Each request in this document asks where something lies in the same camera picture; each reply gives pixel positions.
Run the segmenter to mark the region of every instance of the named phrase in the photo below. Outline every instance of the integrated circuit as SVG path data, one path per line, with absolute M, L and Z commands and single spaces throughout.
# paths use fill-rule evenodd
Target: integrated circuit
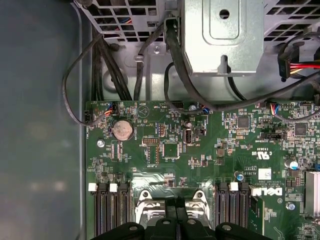
M 225 155 L 225 150 L 221 147 L 219 147 L 217 150 L 216 150 L 216 155 L 218 156 L 218 158 L 221 158 Z
M 248 116 L 238 117 L 238 129 L 248 129 L 250 127 L 250 119 Z
M 178 159 L 179 145 L 177 143 L 164 143 L 162 145 L 162 158 L 164 159 Z
M 307 136 L 307 123 L 299 122 L 294 125 L 294 135 L 305 137 Z
M 157 145 L 151 145 L 147 148 L 147 160 L 148 164 L 150 165 L 157 165 L 158 164 L 158 155 L 159 150 Z

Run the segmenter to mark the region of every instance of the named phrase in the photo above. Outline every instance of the black cable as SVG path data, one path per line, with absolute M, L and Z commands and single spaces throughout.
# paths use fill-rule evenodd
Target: black cable
M 94 39 L 97 36 L 97 34 L 99 33 L 94 29 L 93 26 L 92 38 Z M 91 80 L 91 98 L 94 94 L 96 94 L 96 96 L 91 100 L 95 101 L 97 98 L 98 101 L 104 101 L 105 98 L 102 85 L 102 63 L 98 44 L 95 44 L 92 47 L 92 78 L 93 79 Z
M 244 100 L 240 102 L 233 102 L 233 103 L 225 103 L 225 104 L 211 104 L 207 100 L 205 100 L 200 93 L 196 90 L 195 86 L 192 84 L 190 77 L 188 75 L 188 71 L 186 68 L 186 65 L 183 61 L 183 55 L 180 51 L 180 46 L 177 40 L 176 36 L 176 31 L 173 26 L 168 25 L 167 26 L 167 44 L 169 46 L 169 49 L 171 51 L 171 56 L 174 62 L 174 66 L 176 68 L 176 71 L 183 82 L 183 85 L 185 86 L 186 90 L 190 94 L 190 96 L 195 99 L 197 102 L 203 104 L 207 108 L 209 108 L 212 111 L 217 111 L 217 112 L 222 112 L 222 111 L 229 111 L 233 109 L 239 109 L 239 108 L 244 108 L 246 106 L 252 105 L 252 104 L 257 104 L 266 101 L 267 99 L 270 98 L 277 98 L 297 87 L 300 87 L 303 84 L 309 83 L 313 80 L 316 80 L 319 78 L 320 71 L 317 71 L 309 76 L 306 76 L 302 78 L 301 80 L 286 86 L 282 89 L 279 89 L 277 91 L 265 94 L 263 96 L 255 97 L 253 99 L 249 100 Z
M 186 115 L 194 115 L 194 114 L 203 114 L 203 110 L 202 109 L 197 109 L 197 110 L 193 110 L 193 111 L 187 111 L 187 110 L 183 110 L 183 109 L 180 109 L 178 107 L 176 107 L 172 101 L 169 99 L 169 96 L 168 96 L 168 90 L 169 90 L 169 70 L 171 67 L 174 66 L 174 63 L 170 63 L 166 69 L 165 69 L 165 72 L 164 72 L 164 83 L 163 83 L 163 86 L 164 86 L 164 98 L 165 98 L 165 101 L 166 103 L 170 106 L 170 108 L 172 108 L 173 110 L 181 113 L 181 114 L 186 114 Z
M 157 40 L 161 34 L 164 33 L 164 25 L 161 24 L 154 33 L 152 33 L 148 39 L 144 42 L 144 44 L 142 45 L 138 55 L 143 56 L 145 50 L 147 49 L 147 47 L 152 44 L 155 40 Z M 139 95 L 140 95 L 140 89 L 141 89 L 141 85 L 142 85 L 142 79 L 144 76 L 144 64 L 143 62 L 138 62 L 136 64 L 136 82 L 135 82 L 135 86 L 134 86 L 134 92 L 133 92 L 133 100 L 138 101 L 139 100 Z
M 91 42 L 90 44 L 83 50 L 83 52 L 80 54 L 80 56 L 77 57 L 77 59 L 72 63 L 72 65 L 67 69 L 66 73 L 64 74 L 63 78 L 62 78 L 62 98 L 63 98 L 63 102 L 65 105 L 65 108 L 68 112 L 68 114 L 70 115 L 70 117 L 79 125 L 82 125 L 84 127 L 88 127 L 88 126 L 94 126 L 96 124 L 98 124 L 99 122 L 101 122 L 102 119 L 104 119 L 105 115 L 102 114 L 100 115 L 96 120 L 89 122 L 89 123 L 85 123 L 80 121 L 74 114 L 74 112 L 72 111 L 69 101 L 68 101 L 68 96 L 67 96 L 67 79 L 69 74 L 71 73 L 71 71 L 74 69 L 74 67 L 84 58 L 84 56 L 90 51 L 90 49 L 96 44 L 96 42 L 98 42 L 101 39 L 102 35 L 98 34 Z
M 228 76 L 228 82 L 229 82 L 229 85 L 230 85 L 230 88 L 232 89 L 232 91 L 234 92 L 234 94 L 242 101 L 245 101 L 247 100 L 242 94 L 241 92 L 238 90 L 236 84 L 235 84 L 235 81 L 234 81 L 234 78 L 231 77 L 231 76 Z
M 102 41 L 102 43 L 103 44 L 102 44 L 101 47 L 105 49 L 104 52 L 106 54 L 106 57 L 107 57 L 108 61 L 110 62 L 111 67 L 113 68 L 113 70 L 114 70 L 114 72 L 115 72 L 115 74 L 116 74 L 116 76 L 118 78 L 118 81 L 120 83 L 120 86 L 121 86 L 122 91 L 123 91 L 123 93 L 125 95 L 125 98 L 126 98 L 125 100 L 132 101 L 132 97 L 130 95 L 130 92 L 129 92 L 128 86 L 126 84 L 125 78 L 122 75 L 122 72 L 120 71 L 120 68 L 119 68 L 116 60 L 112 56 L 112 53 L 110 51 L 110 47 L 109 47 L 108 43 L 106 41 L 104 41 L 104 40 Z
M 95 72 L 96 72 L 96 82 L 97 82 L 97 95 L 98 95 L 98 99 L 99 101 L 104 101 L 105 100 L 105 96 L 104 96 L 104 87 L 102 84 L 102 62 L 101 62 L 101 55 L 100 55 L 100 51 L 99 51 L 99 47 L 96 45 L 94 46 L 96 47 L 96 51 L 97 51 L 97 59 L 96 59 L 96 64 L 95 64 Z
M 97 100 L 97 49 L 96 49 L 97 45 L 94 45 L 92 47 L 92 66 L 91 66 L 91 101 L 96 101 Z
M 279 50 L 278 53 L 278 58 L 285 52 L 286 48 L 289 46 L 290 43 L 296 41 L 296 40 L 300 40 L 300 39 L 304 39 L 304 38 L 314 38 L 314 37 L 319 37 L 320 36 L 320 32 L 309 32 L 306 34 L 301 34 L 298 36 L 295 36 L 294 38 L 292 38 L 290 41 L 286 42 Z
M 317 61 L 301 61 L 301 62 L 292 62 L 292 65 L 296 64 L 303 64 L 303 65 L 315 65 L 315 66 L 320 66 L 320 62 Z
M 191 82 L 187 67 L 184 62 L 184 57 L 180 50 L 176 30 L 173 25 L 167 25 L 166 43 L 168 44 L 168 47 L 170 49 L 176 72 L 178 73 L 180 80 L 182 81 L 187 92 L 190 94 L 191 98 L 205 105 L 212 111 L 215 111 L 215 107 L 201 96 L 201 94 L 197 91 L 197 89 Z
M 308 115 L 308 116 L 304 116 L 301 118 L 295 118 L 295 119 L 289 119 L 289 118 L 285 118 L 283 116 L 279 116 L 278 114 L 274 115 L 277 119 L 280 119 L 281 121 L 284 121 L 286 123 L 299 123 L 301 121 L 306 121 L 306 120 L 310 120 L 312 119 L 314 116 L 319 115 L 320 114 L 320 109 L 318 109 L 317 111 L 315 111 L 314 113 Z
M 107 57 L 107 54 L 106 54 L 106 49 L 104 48 L 104 44 L 103 44 L 104 41 L 105 40 L 103 38 L 101 38 L 98 41 L 97 45 L 99 47 L 101 56 L 102 56 L 102 58 L 103 58 L 103 60 L 104 60 L 104 62 L 106 64 L 106 67 L 109 70 L 112 82 L 113 82 L 113 84 L 115 86 L 116 92 L 118 93 L 118 95 L 120 97 L 120 100 L 125 101 L 125 100 L 127 100 L 126 95 L 125 95 L 125 93 L 124 93 L 124 91 L 123 91 L 123 89 L 122 89 L 122 87 L 121 87 L 121 85 L 119 83 L 118 76 L 116 75 L 114 68 L 112 67 L 111 63 L 108 60 L 108 57 Z

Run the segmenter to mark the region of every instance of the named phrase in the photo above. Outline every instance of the green circuit board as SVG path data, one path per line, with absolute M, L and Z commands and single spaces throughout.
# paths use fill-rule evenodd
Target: green circuit board
M 87 102 L 86 120 L 105 113 L 110 104 Z M 214 228 L 221 214 L 218 190 L 225 183 L 247 183 L 248 199 L 241 211 L 246 211 L 248 229 L 275 240 L 320 238 L 317 219 L 305 211 L 305 174 L 315 172 L 319 162 L 320 119 L 283 123 L 272 116 L 267 103 L 195 115 L 173 111 L 163 101 L 112 104 L 112 114 L 86 128 L 86 185 L 129 183 L 127 221 L 135 220 L 142 190 L 155 199 L 187 199 L 202 190 L 209 206 L 209 224 Z M 312 102 L 277 104 L 278 114 L 287 118 L 301 118 L 318 109 Z M 176 103 L 184 109 L 190 105 Z M 117 126 L 121 121 L 127 126 Z M 132 132 L 125 132 L 130 134 L 128 139 L 121 135 L 118 140 L 116 131 L 128 126 L 132 127 Z M 244 179 L 237 179 L 236 173 Z M 111 201 L 103 204 L 108 208 L 114 198 Z M 97 234 L 97 227 L 98 232 L 104 231 L 98 222 L 105 211 L 88 191 L 87 239 Z M 123 216 L 114 216 L 121 211 L 123 206 L 117 206 L 107 221 L 122 223 Z

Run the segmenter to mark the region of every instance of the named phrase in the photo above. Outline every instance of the metal bracket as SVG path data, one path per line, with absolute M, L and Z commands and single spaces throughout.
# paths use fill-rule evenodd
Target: metal bracket
M 133 59 L 136 63 L 142 63 L 143 66 L 145 65 L 145 56 L 144 55 L 135 55 Z

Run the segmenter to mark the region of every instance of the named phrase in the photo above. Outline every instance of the small resistor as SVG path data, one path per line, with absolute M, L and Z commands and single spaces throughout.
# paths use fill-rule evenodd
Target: small resistor
M 300 186 L 300 177 L 295 178 L 295 183 L 297 186 Z

